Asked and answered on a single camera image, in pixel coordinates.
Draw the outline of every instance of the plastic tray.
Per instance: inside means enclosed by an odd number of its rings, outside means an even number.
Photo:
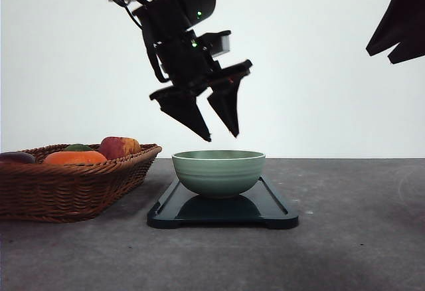
[[[259,224],[269,229],[290,229],[298,225],[298,213],[263,175],[253,188],[228,199],[204,198],[176,179],[148,212],[147,224],[160,229],[208,224]]]

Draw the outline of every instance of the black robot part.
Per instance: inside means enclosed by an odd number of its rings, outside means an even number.
[[[114,1],[128,11],[124,0]],[[211,88],[209,104],[236,137],[239,134],[237,92],[240,80],[250,74],[252,63],[246,60],[221,68],[213,57],[230,50],[230,31],[197,37],[191,29],[212,15],[216,0],[136,1],[141,6],[131,14],[139,19],[155,76],[160,82],[172,83],[152,93],[151,100],[157,100],[163,112],[210,142],[210,132],[196,99]]]
[[[425,55],[425,0],[391,0],[366,50],[372,56],[394,45],[391,63]]]

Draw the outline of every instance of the red apple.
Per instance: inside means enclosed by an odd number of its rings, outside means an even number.
[[[106,159],[115,159],[141,151],[137,140],[128,137],[110,136],[104,138],[98,150]]]
[[[35,163],[35,157],[22,151],[0,153],[0,163]]]

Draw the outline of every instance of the green bowl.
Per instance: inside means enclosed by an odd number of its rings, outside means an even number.
[[[266,156],[255,151],[203,150],[173,155],[175,173],[190,191],[229,198],[249,190],[261,175]]]

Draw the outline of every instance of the table surface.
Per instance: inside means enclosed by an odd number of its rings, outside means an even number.
[[[299,226],[154,229],[157,159],[99,217],[0,221],[0,290],[425,290],[425,159],[267,159]]]

